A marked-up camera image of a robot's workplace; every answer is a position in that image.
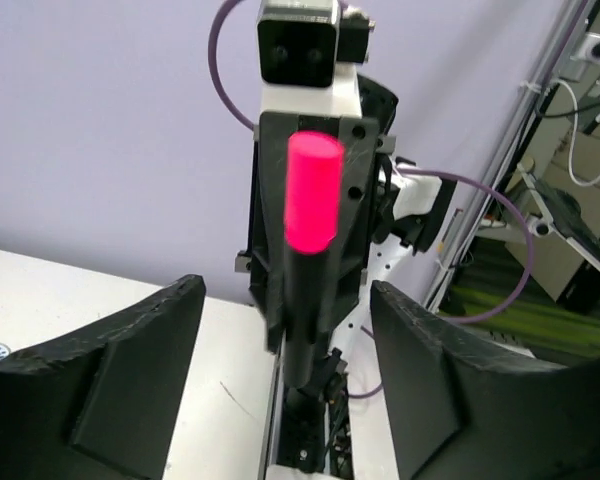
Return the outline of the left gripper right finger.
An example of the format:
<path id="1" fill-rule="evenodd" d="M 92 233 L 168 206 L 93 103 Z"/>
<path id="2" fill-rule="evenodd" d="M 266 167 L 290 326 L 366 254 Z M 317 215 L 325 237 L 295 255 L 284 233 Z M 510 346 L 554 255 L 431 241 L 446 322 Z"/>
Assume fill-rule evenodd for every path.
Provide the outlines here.
<path id="1" fill-rule="evenodd" d="M 600 358 L 508 350 L 376 281 L 370 309 L 402 479 L 600 479 Z"/>

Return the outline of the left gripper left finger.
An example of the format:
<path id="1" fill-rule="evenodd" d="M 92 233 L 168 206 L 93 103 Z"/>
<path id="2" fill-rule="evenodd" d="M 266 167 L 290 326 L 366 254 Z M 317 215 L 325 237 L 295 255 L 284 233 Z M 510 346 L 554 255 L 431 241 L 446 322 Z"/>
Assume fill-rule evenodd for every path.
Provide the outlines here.
<path id="1" fill-rule="evenodd" d="M 187 275 L 0 361 L 0 479 L 159 479 L 206 287 Z"/>

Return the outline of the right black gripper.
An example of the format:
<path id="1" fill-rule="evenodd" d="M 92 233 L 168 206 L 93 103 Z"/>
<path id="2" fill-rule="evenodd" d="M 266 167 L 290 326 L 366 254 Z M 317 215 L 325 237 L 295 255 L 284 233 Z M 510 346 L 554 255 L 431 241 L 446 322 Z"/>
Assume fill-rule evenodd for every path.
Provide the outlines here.
<path id="1" fill-rule="evenodd" d="M 265 112 L 253 151 L 247 247 L 238 255 L 249 291 L 266 304 L 267 348 L 277 353 L 284 326 L 283 255 L 286 244 L 329 251 L 327 293 L 318 343 L 359 302 L 379 203 L 378 175 L 393 151 L 395 113 L 366 110 L 360 118 Z"/>

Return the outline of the pink highlighter marker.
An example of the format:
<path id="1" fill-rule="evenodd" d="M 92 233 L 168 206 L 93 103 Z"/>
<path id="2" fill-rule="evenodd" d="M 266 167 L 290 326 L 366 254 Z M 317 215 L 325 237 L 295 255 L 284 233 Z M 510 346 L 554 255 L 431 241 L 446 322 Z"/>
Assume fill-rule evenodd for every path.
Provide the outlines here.
<path id="1" fill-rule="evenodd" d="M 283 258 L 284 382 L 305 387 L 312 375 L 316 346 L 331 324 L 339 262 L 328 249 L 304 253 L 289 245 Z"/>

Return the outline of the pink highlighter cap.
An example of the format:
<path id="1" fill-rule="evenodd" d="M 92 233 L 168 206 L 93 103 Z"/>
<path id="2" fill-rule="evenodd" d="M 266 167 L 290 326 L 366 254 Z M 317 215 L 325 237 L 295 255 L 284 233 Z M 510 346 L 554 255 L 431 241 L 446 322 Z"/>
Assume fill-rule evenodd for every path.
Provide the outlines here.
<path id="1" fill-rule="evenodd" d="M 314 131 L 291 135 L 287 149 L 284 236 L 304 253 L 327 249 L 338 229 L 344 146 Z"/>

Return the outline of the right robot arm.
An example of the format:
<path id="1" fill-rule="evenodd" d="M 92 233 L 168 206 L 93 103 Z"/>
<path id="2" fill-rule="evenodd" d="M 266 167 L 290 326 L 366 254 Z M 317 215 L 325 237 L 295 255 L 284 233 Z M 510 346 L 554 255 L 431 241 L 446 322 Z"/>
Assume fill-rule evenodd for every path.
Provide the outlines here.
<path id="1" fill-rule="evenodd" d="M 339 74 L 326 89 L 266 84 L 261 112 L 271 123 L 275 140 L 295 130 L 318 130 L 337 136 L 357 149 L 345 167 L 338 243 L 341 277 L 334 305 L 338 347 L 347 352 L 353 324 L 363 316 L 370 282 L 381 268 L 370 260 L 372 245 L 399 239 L 403 253 L 427 251 L 438 235 L 455 191 L 455 182 L 430 176 L 402 177 L 395 140 L 389 131 L 398 97 L 385 86 L 361 75 Z"/>

